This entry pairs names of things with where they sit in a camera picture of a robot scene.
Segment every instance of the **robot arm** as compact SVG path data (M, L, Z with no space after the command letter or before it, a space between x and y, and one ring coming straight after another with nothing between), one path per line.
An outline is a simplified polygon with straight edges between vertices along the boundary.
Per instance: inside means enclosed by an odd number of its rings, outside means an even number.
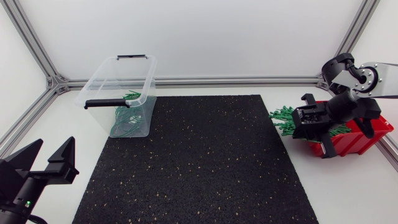
M398 98L396 74L398 65L388 63L368 62L356 68L348 53L331 59L322 67L322 75L335 96L328 102L316 102L311 94L304 95L307 106L292 113L293 138L321 142L324 158L336 156L329 131L352 119L367 138L373 138L371 120L381 113L373 98Z

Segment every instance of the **aluminum frame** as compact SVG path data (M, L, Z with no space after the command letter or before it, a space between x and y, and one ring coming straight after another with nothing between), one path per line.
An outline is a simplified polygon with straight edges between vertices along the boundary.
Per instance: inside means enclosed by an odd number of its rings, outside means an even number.
M380 0L363 0L336 55L351 52L368 24ZM58 73L31 26L18 0L0 0L33 58L47 79L47 90L28 108L0 139L0 159L8 156L58 95L80 90L87 80L69 80ZM322 76L315 77L229 77L158 78L157 88L203 88L241 86L317 86L328 89ZM376 146L398 171L398 144L388 135Z

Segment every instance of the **white floor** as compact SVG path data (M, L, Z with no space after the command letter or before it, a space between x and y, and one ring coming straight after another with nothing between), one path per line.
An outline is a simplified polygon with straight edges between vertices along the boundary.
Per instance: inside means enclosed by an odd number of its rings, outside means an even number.
M46 187L32 213L48 223L72 222L108 136L89 112L73 104L77 93L59 96L18 147L42 138L44 145L32 168L42 170L67 138L76 138L76 168L80 175L72 185ZM159 96L261 94L269 111L284 105L302 106L305 103L300 97L305 93L313 93L316 100L330 98L327 92L312 87L157 90ZM377 148L362 156L320 159L312 156L303 141L288 136L282 140L320 223L398 222L398 173Z

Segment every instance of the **green plastic parts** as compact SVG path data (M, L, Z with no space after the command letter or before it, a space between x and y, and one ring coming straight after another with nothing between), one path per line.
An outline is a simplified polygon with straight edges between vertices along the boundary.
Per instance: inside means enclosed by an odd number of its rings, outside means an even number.
M279 129L282 130L282 136L292 135L294 132L295 125L292 117L293 110L294 109L291 106L284 106L282 109L270 112L269 118L284 121L283 123L274 123L274 126L278 126ZM351 131L351 128L343 124L330 131L330 137L336 136L338 134L350 133Z
M141 96L140 93L131 91L126 94L123 99L135 100ZM141 109L139 107L118 106L114 112L116 122L111 129L111 136L114 138L123 138L129 136L134 131L139 129L139 123L142 121L141 116L138 115Z

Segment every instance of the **black cable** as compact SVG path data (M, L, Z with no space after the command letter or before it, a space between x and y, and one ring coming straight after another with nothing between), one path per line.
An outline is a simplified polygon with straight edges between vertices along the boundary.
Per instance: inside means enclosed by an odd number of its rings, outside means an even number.
M36 224L48 224L44 219L42 219L38 216L35 216L35 215L29 215L28 220L30 220L31 222L36 223Z
M354 63L351 60L347 60L346 68L349 73L360 82L360 84L366 82L366 77L358 72L357 68L354 66Z

